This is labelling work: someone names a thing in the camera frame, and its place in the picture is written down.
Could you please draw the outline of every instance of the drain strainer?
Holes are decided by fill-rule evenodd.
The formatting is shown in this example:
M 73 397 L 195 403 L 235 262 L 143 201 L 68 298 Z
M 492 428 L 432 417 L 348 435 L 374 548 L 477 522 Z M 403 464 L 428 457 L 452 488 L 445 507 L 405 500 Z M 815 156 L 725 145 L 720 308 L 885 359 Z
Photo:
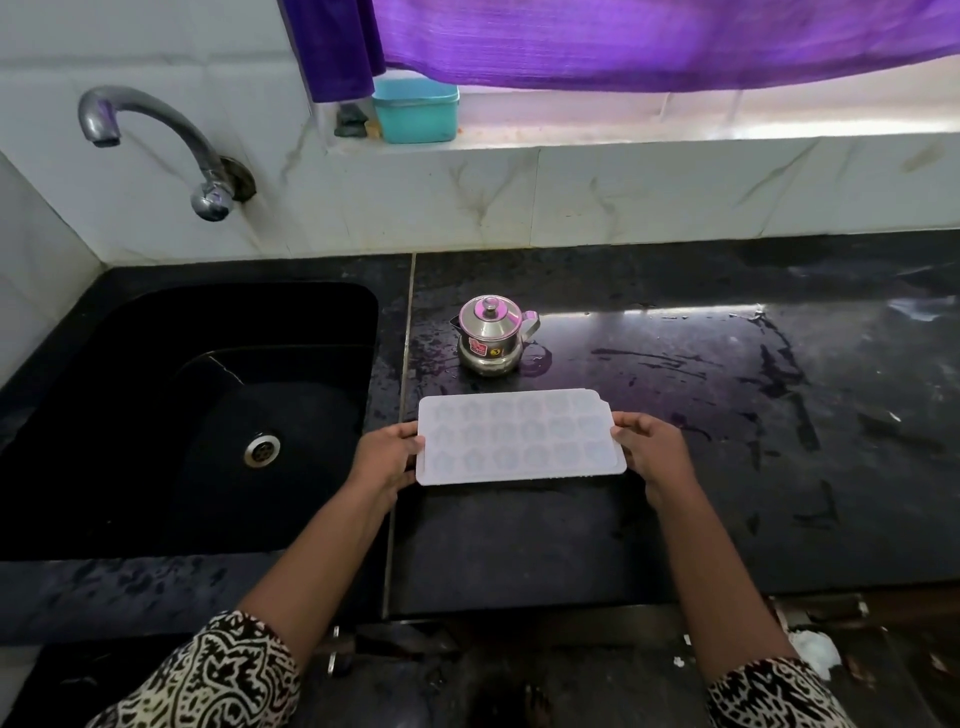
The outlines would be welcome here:
M 280 441 L 273 435 L 257 435 L 243 453 L 243 461 L 249 468 L 265 468 L 280 454 Z

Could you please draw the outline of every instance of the black sink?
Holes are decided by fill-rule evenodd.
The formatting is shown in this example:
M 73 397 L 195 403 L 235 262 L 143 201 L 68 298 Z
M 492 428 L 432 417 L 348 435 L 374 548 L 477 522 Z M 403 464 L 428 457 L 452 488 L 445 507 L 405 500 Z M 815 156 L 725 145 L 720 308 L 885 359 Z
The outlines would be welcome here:
M 121 306 L 0 453 L 0 561 L 288 546 L 348 473 L 376 321 L 340 282 Z

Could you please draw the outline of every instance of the faucet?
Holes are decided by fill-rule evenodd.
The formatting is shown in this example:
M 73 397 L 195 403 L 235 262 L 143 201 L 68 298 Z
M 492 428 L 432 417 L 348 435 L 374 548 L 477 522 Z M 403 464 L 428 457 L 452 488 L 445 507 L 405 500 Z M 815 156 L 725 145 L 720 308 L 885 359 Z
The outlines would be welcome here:
M 80 128 L 94 146 L 115 147 L 120 143 L 117 111 L 136 111 L 162 121 L 186 142 L 204 175 L 204 182 L 190 195 L 190 205 L 205 220 L 223 220 L 233 209 L 234 201 L 245 203 L 256 194 L 253 175 L 247 167 L 236 159 L 218 155 L 186 116 L 136 88 L 101 85 L 80 97 Z

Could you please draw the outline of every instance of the teal box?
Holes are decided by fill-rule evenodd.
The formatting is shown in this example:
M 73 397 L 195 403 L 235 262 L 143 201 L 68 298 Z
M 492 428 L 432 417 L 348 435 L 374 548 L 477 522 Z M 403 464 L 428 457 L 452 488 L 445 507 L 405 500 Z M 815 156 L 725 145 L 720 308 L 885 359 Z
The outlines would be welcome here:
M 373 107 L 391 144 L 450 141 L 457 136 L 460 89 L 430 79 L 374 79 Z

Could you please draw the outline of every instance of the hand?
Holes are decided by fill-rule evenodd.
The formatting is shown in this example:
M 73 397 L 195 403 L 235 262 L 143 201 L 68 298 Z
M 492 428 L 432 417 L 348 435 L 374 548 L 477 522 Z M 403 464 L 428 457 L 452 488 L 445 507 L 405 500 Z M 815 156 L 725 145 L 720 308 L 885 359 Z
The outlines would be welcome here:
M 656 510 L 664 495 L 697 487 L 684 434 L 675 426 L 638 412 L 613 412 L 611 435 L 622 447 L 627 466 L 647 481 L 647 500 Z
M 392 507 L 396 492 L 416 479 L 407 467 L 422 450 L 423 438 L 417 434 L 416 421 L 368 432 L 357 443 L 347 483 L 374 489 L 386 496 Z

